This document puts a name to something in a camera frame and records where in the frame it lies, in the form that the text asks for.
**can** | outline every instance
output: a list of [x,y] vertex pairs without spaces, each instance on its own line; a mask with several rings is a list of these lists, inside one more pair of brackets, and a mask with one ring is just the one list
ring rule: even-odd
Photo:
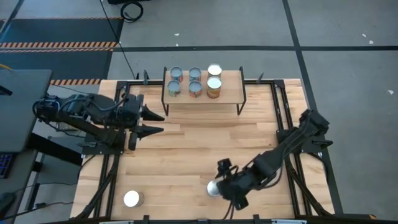
[[176,97],[181,93],[180,83],[176,80],[169,81],[167,88],[169,89],[169,95],[172,97]]
[[199,81],[201,78],[201,70],[199,68],[193,67],[189,70],[189,81]]
[[223,70],[221,69],[220,65],[212,63],[211,65],[209,65],[209,67],[207,68],[207,72],[209,73],[208,78],[210,77],[218,77],[221,78],[221,72]]
[[172,69],[170,69],[170,75],[172,80],[182,82],[183,76],[182,69],[180,67],[172,67]]
[[141,192],[130,190],[124,195],[123,201],[127,207],[140,207],[144,203],[144,195]]
[[198,81],[192,81],[189,83],[189,95],[194,98],[198,98],[201,95],[201,83]]
[[220,96],[221,79],[218,77],[210,77],[207,80],[207,96],[215,99]]

